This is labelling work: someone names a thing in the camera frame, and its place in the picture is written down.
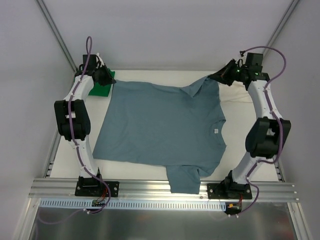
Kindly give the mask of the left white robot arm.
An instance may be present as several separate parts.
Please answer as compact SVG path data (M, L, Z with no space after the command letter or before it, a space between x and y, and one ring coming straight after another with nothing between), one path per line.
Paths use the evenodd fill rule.
M69 93L54 103L58 133L74 149L79 163L77 188L86 188L93 196L103 192L104 183L90 147L91 121L85 102L95 85L109 87L115 83L99 53L85 54Z

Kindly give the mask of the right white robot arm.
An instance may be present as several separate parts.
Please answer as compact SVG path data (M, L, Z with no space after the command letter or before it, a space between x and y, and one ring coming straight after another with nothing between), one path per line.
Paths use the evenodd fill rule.
M242 83L253 102L256 121L246 136L246 153L240 163L220 183L207 184L209 199L252 199L251 177L262 164L274 165L279 160L292 126L275 106L272 80L263 72L263 54L247 50L240 54L244 64L232 59L209 78L227 86Z

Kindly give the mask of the blue-grey t-shirt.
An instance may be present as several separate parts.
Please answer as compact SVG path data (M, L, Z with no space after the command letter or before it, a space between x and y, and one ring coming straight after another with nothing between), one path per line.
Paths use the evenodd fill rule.
M163 166L172 193L198 194L226 150L225 122L219 85L207 76L183 87L118 81L93 157Z

